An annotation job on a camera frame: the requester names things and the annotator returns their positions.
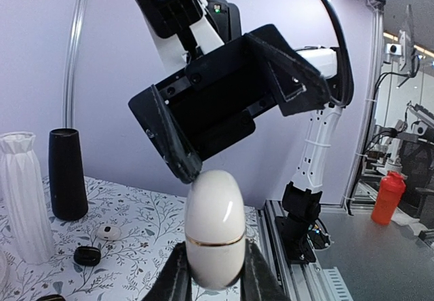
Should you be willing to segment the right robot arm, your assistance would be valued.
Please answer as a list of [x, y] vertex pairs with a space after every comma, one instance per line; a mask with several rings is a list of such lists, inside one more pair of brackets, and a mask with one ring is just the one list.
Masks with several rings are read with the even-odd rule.
[[285, 188], [285, 216], [275, 223], [289, 263], [315, 261], [309, 229], [320, 213], [332, 134], [353, 95], [347, 45], [336, 12], [321, 0], [338, 47], [293, 50], [272, 25], [223, 41], [204, 0], [136, 0], [174, 72], [134, 96], [129, 106], [172, 173], [189, 184], [203, 162], [252, 134], [254, 119], [278, 106], [310, 112], [296, 172]]

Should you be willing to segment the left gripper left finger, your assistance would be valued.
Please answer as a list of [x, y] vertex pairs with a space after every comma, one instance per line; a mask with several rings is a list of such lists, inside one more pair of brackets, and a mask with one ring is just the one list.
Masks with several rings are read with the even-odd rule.
[[191, 273], [186, 243], [177, 243], [143, 301], [192, 300]]

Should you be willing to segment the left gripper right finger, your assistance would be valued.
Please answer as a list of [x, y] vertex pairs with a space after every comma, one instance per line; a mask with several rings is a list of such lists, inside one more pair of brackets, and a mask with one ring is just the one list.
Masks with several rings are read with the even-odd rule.
[[278, 284], [258, 246], [250, 240], [247, 240], [245, 245], [240, 284], [240, 300], [290, 300]]

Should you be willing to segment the beige earbud charging case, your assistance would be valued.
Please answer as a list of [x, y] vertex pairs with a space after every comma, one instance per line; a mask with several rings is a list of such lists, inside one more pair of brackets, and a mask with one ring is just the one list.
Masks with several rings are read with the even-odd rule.
[[243, 268], [244, 202], [234, 177], [222, 170], [201, 173], [186, 200], [184, 235], [191, 274], [204, 289], [233, 285]]

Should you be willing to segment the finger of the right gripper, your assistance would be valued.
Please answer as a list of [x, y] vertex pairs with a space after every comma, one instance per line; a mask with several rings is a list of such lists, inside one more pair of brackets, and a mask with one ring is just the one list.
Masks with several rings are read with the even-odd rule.
[[273, 24], [243, 35], [283, 116], [322, 110], [331, 102], [323, 75], [290, 47]]
[[146, 88], [128, 106], [175, 177], [184, 184], [192, 183], [201, 172], [202, 160], [158, 89], [154, 85]]

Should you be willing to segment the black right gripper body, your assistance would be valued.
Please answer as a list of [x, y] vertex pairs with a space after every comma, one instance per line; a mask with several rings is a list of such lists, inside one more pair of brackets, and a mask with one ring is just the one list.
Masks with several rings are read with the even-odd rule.
[[154, 86], [202, 161], [252, 134], [254, 118], [278, 107], [243, 36]]

